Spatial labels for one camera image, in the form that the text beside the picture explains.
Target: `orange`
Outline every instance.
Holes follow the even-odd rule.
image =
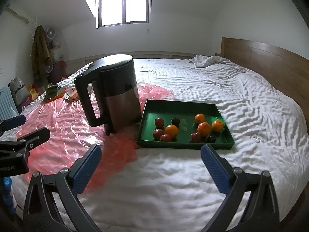
[[[175,125],[168,125],[165,128],[165,133],[175,138],[178,135],[178,128]]]
[[[207,122],[202,122],[198,125],[197,131],[202,135],[202,137],[206,137],[211,133],[211,126]]]
[[[211,127],[215,132],[219,133],[224,129],[224,124],[221,120],[217,119],[211,124]]]
[[[200,123],[205,121],[205,116],[203,114],[199,113],[199,114],[195,115],[194,121],[195,121],[195,123],[200,124]]]

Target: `pink plastic bag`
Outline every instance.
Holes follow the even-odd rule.
[[[138,84],[138,92],[141,109],[147,99],[159,100],[172,95],[172,91],[150,84]],[[99,116],[93,93],[90,99],[95,114]],[[107,136],[103,125],[88,125],[80,101],[68,103],[60,98],[50,103],[42,103],[26,118],[26,124],[17,132],[17,138],[42,127],[50,130],[49,141],[30,152],[29,172],[24,175],[28,181],[35,171],[45,175],[58,173],[63,167],[71,167],[93,144],[101,146],[102,159],[86,190],[102,186],[108,177],[122,171],[128,162],[137,159],[135,149],[139,124]]]

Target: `window frame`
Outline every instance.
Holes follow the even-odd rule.
[[[126,21],[126,0],[122,0],[122,15],[121,15],[121,23],[102,25],[102,0],[98,0],[98,27],[107,27],[114,25],[122,25],[122,24],[131,24],[131,23],[149,23],[149,0],[146,0],[146,20],[145,21]]]

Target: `coat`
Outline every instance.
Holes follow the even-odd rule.
[[[35,80],[42,80],[42,76],[46,77],[46,66],[53,64],[47,35],[42,25],[37,27],[34,34],[31,64]]]

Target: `electric kettle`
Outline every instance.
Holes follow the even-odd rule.
[[[115,133],[125,126],[140,122],[138,89],[134,62],[130,55],[111,55],[89,65],[74,79],[75,87],[90,126],[105,126]],[[92,83],[100,116],[95,116],[88,84]]]

